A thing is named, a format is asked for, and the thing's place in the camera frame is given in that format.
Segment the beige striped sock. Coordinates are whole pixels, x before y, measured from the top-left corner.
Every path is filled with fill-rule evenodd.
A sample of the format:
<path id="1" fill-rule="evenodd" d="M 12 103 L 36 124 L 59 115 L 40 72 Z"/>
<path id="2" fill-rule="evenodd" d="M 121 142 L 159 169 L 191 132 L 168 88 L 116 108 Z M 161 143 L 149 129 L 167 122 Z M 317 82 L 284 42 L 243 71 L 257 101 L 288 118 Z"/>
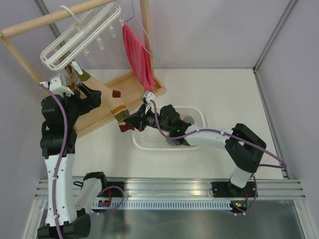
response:
<path id="1" fill-rule="evenodd" d="M 102 120 L 106 120 L 108 117 L 113 117 L 118 122 L 121 132 L 135 130 L 133 126 L 124 122 L 124 119 L 130 116 L 130 112 L 121 99 L 121 92 L 106 87 L 85 70 L 82 70 L 82 72 L 82 75 L 77 73 L 79 81 L 86 87 L 101 92 L 101 105 L 98 108 L 93 109 L 87 115 L 84 115 L 83 119 L 87 120 L 89 123 L 98 123 Z"/>

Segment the grey sock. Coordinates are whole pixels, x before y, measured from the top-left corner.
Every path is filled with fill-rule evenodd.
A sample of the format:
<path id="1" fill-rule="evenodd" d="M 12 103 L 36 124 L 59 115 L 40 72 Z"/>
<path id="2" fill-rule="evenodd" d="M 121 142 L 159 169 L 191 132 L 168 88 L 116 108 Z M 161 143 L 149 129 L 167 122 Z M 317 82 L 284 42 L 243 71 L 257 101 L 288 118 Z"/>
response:
<path id="1" fill-rule="evenodd" d="M 185 116 L 183 121 L 189 124 L 195 124 L 195 120 L 192 116 Z"/>

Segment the argyle patterned sock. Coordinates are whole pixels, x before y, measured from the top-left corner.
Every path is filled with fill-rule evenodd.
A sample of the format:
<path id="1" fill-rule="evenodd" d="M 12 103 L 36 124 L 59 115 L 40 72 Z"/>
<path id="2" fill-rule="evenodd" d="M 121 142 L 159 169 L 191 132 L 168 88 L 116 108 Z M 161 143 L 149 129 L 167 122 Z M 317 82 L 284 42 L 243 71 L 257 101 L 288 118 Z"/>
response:
<path id="1" fill-rule="evenodd" d="M 77 71 L 73 69 L 71 65 L 67 65 L 65 67 L 65 71 L 67 72 L 67 76 L 65 77 L 67 87 L 74 91 L 76 87 L 81 83 Z"/>

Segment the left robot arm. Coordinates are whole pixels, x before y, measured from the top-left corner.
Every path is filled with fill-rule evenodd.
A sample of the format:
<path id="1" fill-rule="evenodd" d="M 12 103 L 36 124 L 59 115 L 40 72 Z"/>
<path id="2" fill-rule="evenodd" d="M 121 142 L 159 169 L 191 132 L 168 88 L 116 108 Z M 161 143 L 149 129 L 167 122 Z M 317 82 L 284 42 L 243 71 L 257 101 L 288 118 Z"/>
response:
<path id="1" fill-rule="evenodd" d="M 41 102 L 45 121 L 40 141 L 48 176 L 48 212 L 45 225 L 37 230 L 37 237 L 86 238 L 91 230 L 93 203 L 97 196 L 107 195 L 109 184 L 104 172 L 87 173 L 74 199 L 72 170 L 77 139 L 74 127 L 81 115 L 101 105 L 101 92 L 82 84 L 80 90 L 85 98 L 81 98 L 65 86 L 54 88 L 49 82 L 42 82 L 40 86 L 49 93 Z"/>

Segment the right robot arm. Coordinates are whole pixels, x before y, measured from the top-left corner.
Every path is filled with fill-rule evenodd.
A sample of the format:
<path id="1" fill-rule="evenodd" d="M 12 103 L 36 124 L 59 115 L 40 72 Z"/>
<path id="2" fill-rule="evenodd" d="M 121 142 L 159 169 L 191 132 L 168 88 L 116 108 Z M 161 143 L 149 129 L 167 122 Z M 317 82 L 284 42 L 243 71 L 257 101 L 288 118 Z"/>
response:
<path id="1" fill-rule="evenodd" d="M 185 119 L 172 105 L 157 112 L 142 104 L 137 112 L 124 120 L 142 132 L 146 127 L 157 129 L 169 142 L 184 146 L 211 146 L 226 150 L 235 163 L 235 169 L 228 182 L 214 192 L 216 197 L 252 196 L 253 190 L 246 185 L 257 171 L 266 143 L 242 123 L 230 129 L 212 129 L 196 126 Z"/>

